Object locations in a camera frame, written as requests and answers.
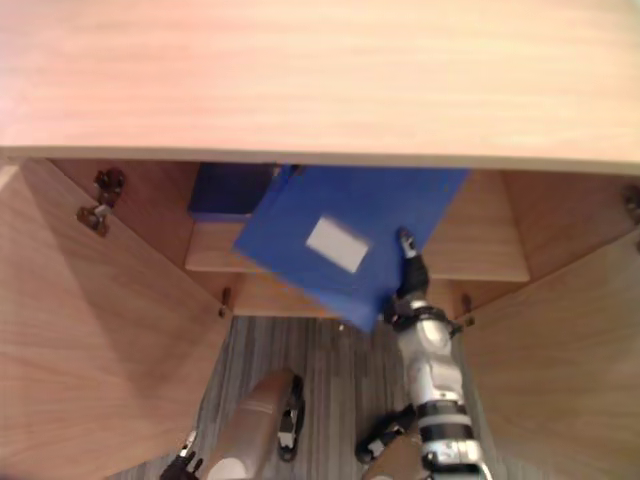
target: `gray carpet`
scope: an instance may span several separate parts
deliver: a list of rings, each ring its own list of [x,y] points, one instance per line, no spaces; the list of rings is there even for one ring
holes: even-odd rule
[[[263,479],[360,478],[362,467],[353,455],[356,439],[378,415],[407,403],[402,363],[393,333],[385,326],[369,336],[350,327],[341,329],[335,320],[235,318],[205,392],[195,444],[198,453],[206,457],[212,451],[221,426],[251,387],[284,366],[305,379],[307,417],[296,461],[284,464],[274,450]],[[554,478],[495,451],[467,379],[467,403],[494,478]],[[111,478],[155,480],[171,458],[156,458]]]

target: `open cabinet door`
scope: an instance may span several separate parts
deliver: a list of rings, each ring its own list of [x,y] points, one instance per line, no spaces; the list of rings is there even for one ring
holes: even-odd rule
[[[88,479],[180,446],[230,314],[47,161],[0,167],[0,477]]]
[[[639,232],[474,312],[496,445],[567,478],[640,478]]]

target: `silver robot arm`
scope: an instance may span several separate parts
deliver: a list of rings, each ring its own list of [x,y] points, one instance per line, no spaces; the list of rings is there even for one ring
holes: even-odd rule
[[[491,479],[473,433],[462,391],[462,373],[451,355],[461,327],[427,303],[429,276],[411,234],[401,229],[403,282],[385,321],[397,333],[405,381],[422,440],[422,466],[432,479]]]

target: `wooden countertop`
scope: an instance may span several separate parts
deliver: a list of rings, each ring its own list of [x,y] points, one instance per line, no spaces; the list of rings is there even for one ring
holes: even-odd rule
[[[633,0],[0,0],[4,156],[640,173]]]

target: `white label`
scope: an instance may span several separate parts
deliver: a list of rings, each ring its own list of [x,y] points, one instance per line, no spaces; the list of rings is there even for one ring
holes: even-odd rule
[[[320,217],[318,220],[307,238],[307,247],[351,273],[358,270],[360,262],[369,250],[367,242],[326,217]]]

